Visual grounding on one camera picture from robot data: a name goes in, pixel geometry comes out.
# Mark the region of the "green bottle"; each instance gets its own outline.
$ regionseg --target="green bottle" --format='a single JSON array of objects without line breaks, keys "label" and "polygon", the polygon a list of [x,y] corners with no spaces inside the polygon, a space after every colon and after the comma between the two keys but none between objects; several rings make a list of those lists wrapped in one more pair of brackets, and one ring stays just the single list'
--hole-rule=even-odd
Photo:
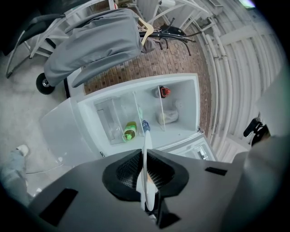
[{"label": "green bottle", "polygon": [[124,129],[124,135],[122,136],[125,142],[130,141],[133,139],[137,132],[137,124],[134,121],[130,121],[127,123]]}]

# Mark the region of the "brick floor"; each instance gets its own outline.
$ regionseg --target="brick floor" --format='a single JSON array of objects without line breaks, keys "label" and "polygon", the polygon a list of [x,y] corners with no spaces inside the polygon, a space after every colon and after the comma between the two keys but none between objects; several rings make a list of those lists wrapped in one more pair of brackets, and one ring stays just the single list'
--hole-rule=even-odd
[{"label": "brick floor", "polygon": [[[155,21],[154,27],[157,28],[163,23],[164,20],[159,18]],[[185,33],[193,34],[192,28],[188,27]],[[189,56],[182,42],[168,39],[169,49],[166,49],[165,41],[161,41],[163,50],[157,44],[156,50],[151,53],[142,53],[132,60],[110,68],[85,83],[85,92],[89,94],[111,85],[143,77],[169,73],[197,73],[201,99],[200,127],[204,129],[207,136],[211,113],[211,87],[208,68],[200,44],[198,40],[196,43],[188,42],[192,54]]]}]

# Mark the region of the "black wheel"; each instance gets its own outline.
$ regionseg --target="black wheel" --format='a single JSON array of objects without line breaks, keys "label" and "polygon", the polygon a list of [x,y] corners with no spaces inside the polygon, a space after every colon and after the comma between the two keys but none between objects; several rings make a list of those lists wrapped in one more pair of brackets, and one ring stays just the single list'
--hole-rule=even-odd
[{"label": "black wheel", "polygon": [[45,95],[51,94],[55,88],[55,87],[49,85],[49,82],[47,81],[44,73],[41,73],[37,77],[36,87],[37,87],[39,92],[41,92],[42,94],[45,94]]}]

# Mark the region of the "shoe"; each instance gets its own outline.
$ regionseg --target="shoe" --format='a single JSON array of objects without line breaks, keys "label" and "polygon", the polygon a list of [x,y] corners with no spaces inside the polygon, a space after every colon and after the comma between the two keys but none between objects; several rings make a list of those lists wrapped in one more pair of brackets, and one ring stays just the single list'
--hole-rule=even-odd
[{"label": "shoe", "polygon": [[22,155],[25,157],[29,153],[29,148],[26,145],[20,145],[19,147],[16,148],[17,150],[21,151]]}]

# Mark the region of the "jeans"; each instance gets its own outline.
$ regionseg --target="jeans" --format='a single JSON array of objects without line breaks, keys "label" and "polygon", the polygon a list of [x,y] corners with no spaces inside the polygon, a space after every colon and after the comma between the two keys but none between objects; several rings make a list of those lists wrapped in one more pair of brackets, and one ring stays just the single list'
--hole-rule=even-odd
[{"label": "jeans", "polygon": [[25,157],[17,149],[11,151],[7,162],[0,167],[0,181],[10,197],[28,206],[25,173]]}]

